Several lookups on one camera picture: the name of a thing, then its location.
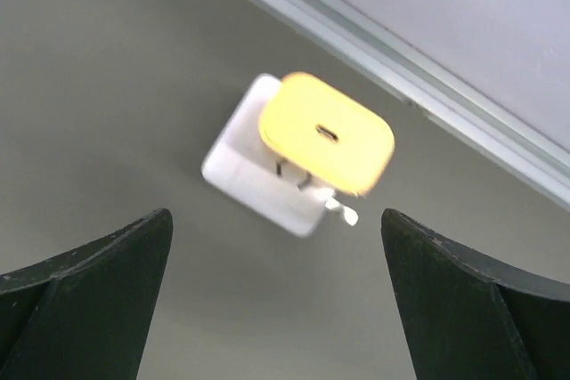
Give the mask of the small orange plug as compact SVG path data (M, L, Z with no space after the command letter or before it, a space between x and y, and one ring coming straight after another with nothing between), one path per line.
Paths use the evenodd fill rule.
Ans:
M258 130L281 158L354 197L375 187L395 151L382 117L306 72L282 78Z

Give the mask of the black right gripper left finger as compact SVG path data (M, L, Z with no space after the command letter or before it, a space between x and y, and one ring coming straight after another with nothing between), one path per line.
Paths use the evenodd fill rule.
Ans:
M135 379L173 237L161 208L1 276L3 379Z

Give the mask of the white cube socket adapter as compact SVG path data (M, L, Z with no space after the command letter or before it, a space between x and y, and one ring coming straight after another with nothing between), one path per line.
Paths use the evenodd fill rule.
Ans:
M206 155L203 178L226 195L300 238L323 216L336 214L354 226L358 214L336 199L337 191L264 144L258 120L281 88L269 74L257 76Z

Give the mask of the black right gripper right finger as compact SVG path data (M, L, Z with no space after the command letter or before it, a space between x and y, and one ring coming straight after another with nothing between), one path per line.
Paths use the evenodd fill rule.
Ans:
M381 237L418 379L567 379L569 286L388 208Z

